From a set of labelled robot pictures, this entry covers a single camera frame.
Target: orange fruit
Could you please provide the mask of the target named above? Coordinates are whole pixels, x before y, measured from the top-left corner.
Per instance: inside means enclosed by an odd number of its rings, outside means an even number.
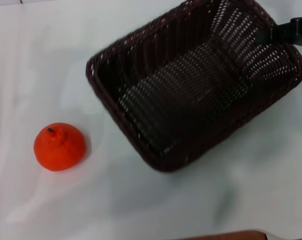
[[[86,152],[85,138],[74,126],[57,122],[43,128],[34,141],[37,161],[51,171],[78,164]]]

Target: woven basket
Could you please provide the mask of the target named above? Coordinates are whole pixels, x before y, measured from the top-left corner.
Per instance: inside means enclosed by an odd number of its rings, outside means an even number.
[[[142,158],[162,172],[198,159],[302,81],[288,44],[254,0],[182,3],[92,57],[87,78]]]

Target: table surface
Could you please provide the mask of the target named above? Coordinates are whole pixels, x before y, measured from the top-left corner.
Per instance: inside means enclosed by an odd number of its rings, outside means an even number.
[[[262,229],[302,238],[302,83],[190,167],[162,174],[95,97],[86,61],[181,0],[0,6],[0,240],[163,240]],[[259,0],[277,23],[302,0]],[[34,139],[67,122],[89,156],[52,173]]]

